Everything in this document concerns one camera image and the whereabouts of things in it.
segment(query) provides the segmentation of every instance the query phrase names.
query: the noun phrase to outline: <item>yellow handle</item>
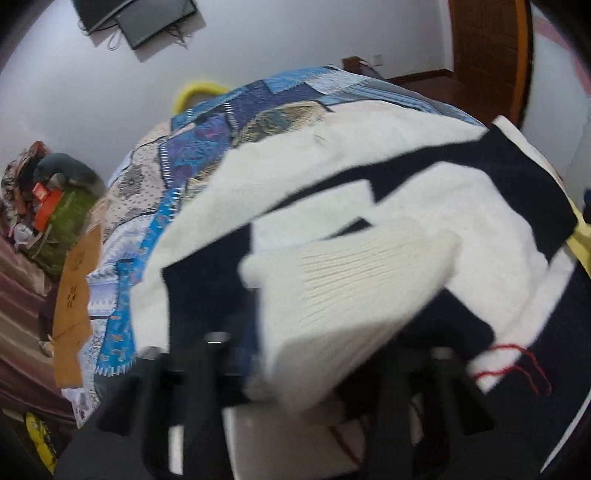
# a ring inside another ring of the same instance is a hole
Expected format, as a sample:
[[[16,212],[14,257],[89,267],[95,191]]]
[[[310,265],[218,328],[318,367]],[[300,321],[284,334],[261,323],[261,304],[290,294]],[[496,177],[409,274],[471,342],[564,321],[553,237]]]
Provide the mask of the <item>yellow handle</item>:
[[[53,470],[56,467],[56,457],[53,454],[53,448],[47,444],[49,436],[47,425],[30,412],[25,415],[25,425],[27,427],[29,438],[35,444],[35,448],[37,449],[37,453],[39,454],[43,465],[53,473]]]
[[[177,99],[174,101],[173,115],[178,115],[184,112],[189,106],[186,105],[189,99],[193,95],[211,95],[217,96],[223,93],[227,93],[229,90],[225,87],[216,85],[210,82],[193,82],[189,83],[182,91],[178,94]]]

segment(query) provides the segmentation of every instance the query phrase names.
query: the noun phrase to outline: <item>gray cloth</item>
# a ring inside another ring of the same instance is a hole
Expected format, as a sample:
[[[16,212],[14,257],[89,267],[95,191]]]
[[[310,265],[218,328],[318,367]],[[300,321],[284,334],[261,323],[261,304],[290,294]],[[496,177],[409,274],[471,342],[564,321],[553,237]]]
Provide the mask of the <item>gray cloth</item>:
[[[54,175],[63,175],[68,184],[84,187],[96,197],[105,192],[105,184],[94,170],[65,153],[52,153],[42,158],[35,167],[33,180],[35,183],[48,181]]]

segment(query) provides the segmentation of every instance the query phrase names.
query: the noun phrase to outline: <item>yellow fabric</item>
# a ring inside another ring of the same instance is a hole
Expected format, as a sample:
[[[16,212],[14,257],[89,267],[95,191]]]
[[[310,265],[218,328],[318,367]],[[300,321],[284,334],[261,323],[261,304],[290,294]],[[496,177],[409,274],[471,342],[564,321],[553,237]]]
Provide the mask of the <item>yellow fabric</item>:
[[[591,225],[585,223],[583,215],[570,198],[569,202],[579,223],[566,244],[591,277]]]
[[[53,474],[53,469],[56,467],[56,456],[53,448],[48,444],[49,431],[47,425],[32,413],[27,413],[25,416],[25,425],[43,465]]]
[[[193,95],[211,95],[218,96],[223,93],[227,93],[228,90],[225,87],[216,85],[210,82],[193,82],[189,83],[182,91],[178,94],[177,99],[174,101],[173,115],[178,115],[187,109],[187,102]]]

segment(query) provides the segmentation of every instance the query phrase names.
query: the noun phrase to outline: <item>wooden door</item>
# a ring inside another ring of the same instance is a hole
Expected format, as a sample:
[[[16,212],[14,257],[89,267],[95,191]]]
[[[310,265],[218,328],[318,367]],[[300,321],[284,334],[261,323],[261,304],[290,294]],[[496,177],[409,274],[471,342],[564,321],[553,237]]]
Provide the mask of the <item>wooden door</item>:
[[[518,124],[530,76],[529,0],[449,0],[454,78]]]

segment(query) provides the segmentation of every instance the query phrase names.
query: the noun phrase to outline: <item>tv screen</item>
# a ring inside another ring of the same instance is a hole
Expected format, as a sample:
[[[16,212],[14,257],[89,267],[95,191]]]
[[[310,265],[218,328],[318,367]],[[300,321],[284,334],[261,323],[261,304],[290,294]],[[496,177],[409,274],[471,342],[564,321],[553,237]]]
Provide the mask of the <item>tv screen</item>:
[[[129,45],[138,47],[170,24],[197,11],[192,0],[135,0],[115,15]]]
[[[72,0],[78,17],[88,33],[92,33],[119,10],[134,0]]]

